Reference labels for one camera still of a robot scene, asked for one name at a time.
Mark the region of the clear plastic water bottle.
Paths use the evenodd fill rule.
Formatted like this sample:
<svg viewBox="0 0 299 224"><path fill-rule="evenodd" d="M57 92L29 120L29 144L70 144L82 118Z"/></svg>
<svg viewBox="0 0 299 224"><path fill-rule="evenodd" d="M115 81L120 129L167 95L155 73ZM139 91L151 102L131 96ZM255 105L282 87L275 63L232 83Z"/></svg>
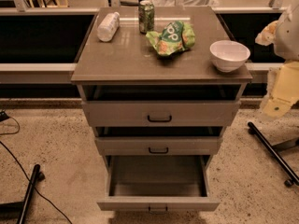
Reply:
<svg viewBox="0 0 299 224"><path fill-rule="evenodd" d="M120 26L120 14L108 13L97 27L97 37L102 42L109 42Z"/></svg>

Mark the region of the grey middle drawer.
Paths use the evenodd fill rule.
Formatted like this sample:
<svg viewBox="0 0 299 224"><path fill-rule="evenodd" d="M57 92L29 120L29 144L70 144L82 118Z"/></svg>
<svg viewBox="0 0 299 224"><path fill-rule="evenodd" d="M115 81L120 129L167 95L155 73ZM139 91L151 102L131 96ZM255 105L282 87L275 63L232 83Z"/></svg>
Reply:
<svg viewBox="0 0 299 224"><path fill-rule="evenodd" d="M222 127L109 127L95 138L104 155L210 155L222 141Z"/></svg>

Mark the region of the metal guard railing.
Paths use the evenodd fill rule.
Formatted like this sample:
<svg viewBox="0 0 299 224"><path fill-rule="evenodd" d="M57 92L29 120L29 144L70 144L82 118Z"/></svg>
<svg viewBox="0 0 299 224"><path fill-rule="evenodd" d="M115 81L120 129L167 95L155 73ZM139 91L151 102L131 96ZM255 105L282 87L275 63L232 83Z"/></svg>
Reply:
<svg viewBox="0 0 299 224"><path fill-rule="evenodd" d="M18 26L24 25L28 15L92 15L105 0L69 0L71 8L29 9L19 12L15 8L3 8L1 17L15 16L19 19ZM211 7L219 14L247 13L280 13L291 0L194 0L193 5L201 1L204 6ZM0 84L68 84L76 65L74 63L0 63Z"/></svg>

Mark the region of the black right stand leg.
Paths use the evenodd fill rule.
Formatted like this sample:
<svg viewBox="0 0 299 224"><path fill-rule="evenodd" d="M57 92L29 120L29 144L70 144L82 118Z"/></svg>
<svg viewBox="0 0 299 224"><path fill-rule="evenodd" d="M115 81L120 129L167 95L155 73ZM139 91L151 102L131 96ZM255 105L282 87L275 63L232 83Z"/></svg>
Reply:
<svg viewBox="0 0 299 224"><path fill-rule="evenodd" d="M288 188L290 188L292 185L299 186L299 176L280 155L282 151L299 147L299 138L293 138L276 145L271 145L270 142L263 136L263 134L252 122L249 122L248 126L249 134L255 135L258 138L258 140L263 144L263 146L268 150L268 152L272 155L272 157L277 161L277 163L289 177L284 182L284 185Z"/></svg>

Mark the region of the green chip bag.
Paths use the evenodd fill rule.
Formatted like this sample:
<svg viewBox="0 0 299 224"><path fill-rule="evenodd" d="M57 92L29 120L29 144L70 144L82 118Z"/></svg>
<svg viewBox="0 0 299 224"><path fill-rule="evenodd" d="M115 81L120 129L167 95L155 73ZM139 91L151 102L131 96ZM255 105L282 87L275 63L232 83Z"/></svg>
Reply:
<svg viewBox="0 0 299 224"><path fill-rule="evenodd" d="M163 57L190 49L195 44L195 33L192 26L183 21L172 21L158 33L150 31L146 33L156 52Z"/></svg>

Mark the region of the grey drawer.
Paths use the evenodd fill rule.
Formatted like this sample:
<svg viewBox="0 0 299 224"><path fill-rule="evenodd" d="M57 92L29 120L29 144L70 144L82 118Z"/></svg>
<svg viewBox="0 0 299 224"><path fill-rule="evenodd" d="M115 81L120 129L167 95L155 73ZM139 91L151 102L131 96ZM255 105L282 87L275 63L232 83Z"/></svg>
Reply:
<svg viewBox="0 0 299 224"><path fill-rule="evenodd" d="M99 86L82 103L92 127L227 126L239 102L233 85Z"/></svg>
<svg viewBox="0 0 299 224"><path fill-rule="evenodd" d="M222 141L222 127L109 127L95 138L104 155L210 155Z"/></svg>
<svg viewBox="0 0 299 224"><path fill-rule="evenodd" d="M201 156L114 156L107 174L103 211L214 211Z"/></svg>

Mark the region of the white bowl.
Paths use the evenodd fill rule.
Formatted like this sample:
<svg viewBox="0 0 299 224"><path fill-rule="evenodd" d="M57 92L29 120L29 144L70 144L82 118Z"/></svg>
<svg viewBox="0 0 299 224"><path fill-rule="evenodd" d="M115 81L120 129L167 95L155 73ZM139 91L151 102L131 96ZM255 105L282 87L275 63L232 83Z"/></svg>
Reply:
<svg viewBox="0 0 299 224"><path fill-rule="evenodd" d="M210 45L210 61L221 72L229 73L240 68L249 58L249 49L241 43L220 40Z"/></svg>

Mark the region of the grey drawer cabinet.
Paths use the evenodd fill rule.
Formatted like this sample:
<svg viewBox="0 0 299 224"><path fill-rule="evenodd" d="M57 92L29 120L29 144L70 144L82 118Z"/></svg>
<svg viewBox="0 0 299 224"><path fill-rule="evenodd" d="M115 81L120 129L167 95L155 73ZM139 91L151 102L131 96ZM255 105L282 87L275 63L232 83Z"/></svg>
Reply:
<svg viewBox="0 0 299 224"><path fill-rule="evenodd" d="M99 86L138 85L222 85L237 86L239 98L251 75L246 67L230 74L219 72L209 60L212 43L227 38L218 16L210 7L159 7L155 27L162 30L171 21L192 25L194 46L169 58L161 58L138 30L137 11L122 7L121 26L109 43L91 33L78 61L72 81L78 86L82 103Z"/></svg>

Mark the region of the green soda can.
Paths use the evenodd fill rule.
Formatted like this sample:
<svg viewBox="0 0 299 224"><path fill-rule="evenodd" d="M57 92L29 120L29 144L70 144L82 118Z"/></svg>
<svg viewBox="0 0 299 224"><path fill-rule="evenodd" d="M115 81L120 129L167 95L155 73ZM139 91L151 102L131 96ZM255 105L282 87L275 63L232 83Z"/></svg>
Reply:
<svg viewBox="0 0 299 224"><path fill-rule="evenodd" d="M154 30L154 5L149 0L142 0L138 6L139 31L146 34Z"/></svg>

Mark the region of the grey top drawer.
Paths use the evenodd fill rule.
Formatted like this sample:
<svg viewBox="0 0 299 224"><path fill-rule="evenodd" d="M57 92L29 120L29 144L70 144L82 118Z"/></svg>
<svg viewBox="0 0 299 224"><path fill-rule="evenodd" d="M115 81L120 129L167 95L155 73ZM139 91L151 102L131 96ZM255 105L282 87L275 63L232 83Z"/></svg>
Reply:
<svg viewBox="0 0 299 224"><path fill-rule="evenodd" d="M82 103L92 127L227 126L239 102L233 85L99 86Z"/></svg>

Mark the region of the grey bottom drawer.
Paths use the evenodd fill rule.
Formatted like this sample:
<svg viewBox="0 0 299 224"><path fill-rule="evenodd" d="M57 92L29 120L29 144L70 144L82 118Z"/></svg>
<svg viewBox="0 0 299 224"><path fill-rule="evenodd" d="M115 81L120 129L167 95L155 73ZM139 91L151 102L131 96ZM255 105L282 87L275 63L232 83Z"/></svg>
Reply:
<svg viewBox="0 0 299 224"><path fill-rule="evenodd" d="M214 211L201 156L114 156L107 174L103 211Z"/></svg>

